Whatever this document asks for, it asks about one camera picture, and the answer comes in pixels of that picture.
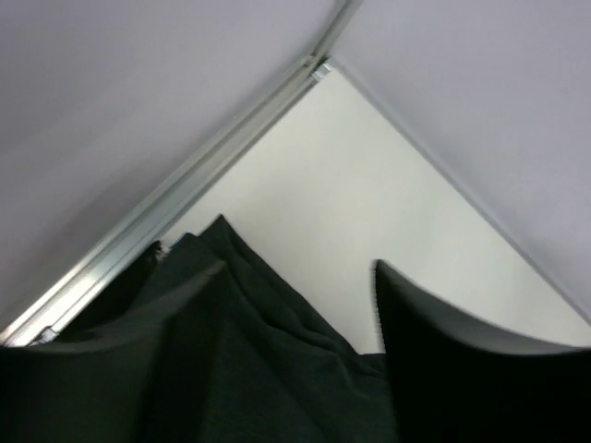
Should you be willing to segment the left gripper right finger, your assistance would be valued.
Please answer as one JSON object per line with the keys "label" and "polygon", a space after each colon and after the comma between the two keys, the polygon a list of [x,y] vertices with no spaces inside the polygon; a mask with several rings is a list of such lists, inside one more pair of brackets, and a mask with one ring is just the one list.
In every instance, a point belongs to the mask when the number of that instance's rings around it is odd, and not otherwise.
{"label": "left gripper right finger", "polygon": [[494,326],[384,260],[373,276],[400,441],[589,441],[589,348]]}

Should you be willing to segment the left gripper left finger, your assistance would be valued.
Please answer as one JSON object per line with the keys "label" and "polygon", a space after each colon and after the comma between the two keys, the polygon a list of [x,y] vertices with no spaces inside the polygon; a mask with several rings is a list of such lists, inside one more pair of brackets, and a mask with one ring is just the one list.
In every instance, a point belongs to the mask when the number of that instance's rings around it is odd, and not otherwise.
{"label": "left gripper left finger", "polygon": [[5,442],[194,442],[223,324],[226,268],[76,342],[1,351]]}

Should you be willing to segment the black trousers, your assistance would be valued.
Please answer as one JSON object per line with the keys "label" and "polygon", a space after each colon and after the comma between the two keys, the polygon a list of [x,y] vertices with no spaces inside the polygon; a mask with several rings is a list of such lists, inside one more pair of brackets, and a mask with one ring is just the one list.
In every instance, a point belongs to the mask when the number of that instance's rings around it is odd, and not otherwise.
{"label": "black trousers", "polygon": [[384,357],[358,353],[224,218],[158,244],[75,318],[81,341],[200,276],[162,343],[144,442],[393,442]]}

